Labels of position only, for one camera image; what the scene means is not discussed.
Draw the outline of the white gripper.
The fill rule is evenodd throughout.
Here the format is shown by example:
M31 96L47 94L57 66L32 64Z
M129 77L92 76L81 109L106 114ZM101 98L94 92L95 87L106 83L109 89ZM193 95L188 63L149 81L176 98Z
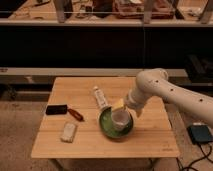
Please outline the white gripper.
M146 97L144 93L137 89L132 89L125 96L124 100L119 99L112 105L112 111L115 112L119 110L124 110L126 105L128 108L135 110L136 116L139 118L142 114L142 108L145 104Z

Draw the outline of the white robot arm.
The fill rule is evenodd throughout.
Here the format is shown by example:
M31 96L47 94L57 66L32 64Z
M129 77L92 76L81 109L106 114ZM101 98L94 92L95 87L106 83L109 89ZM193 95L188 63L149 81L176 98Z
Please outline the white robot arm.
M140 116L148 100L158 96L213 128L213 97L176 86L168 78L167 71L162 68L139 72L135 87L123 98L123 106Z

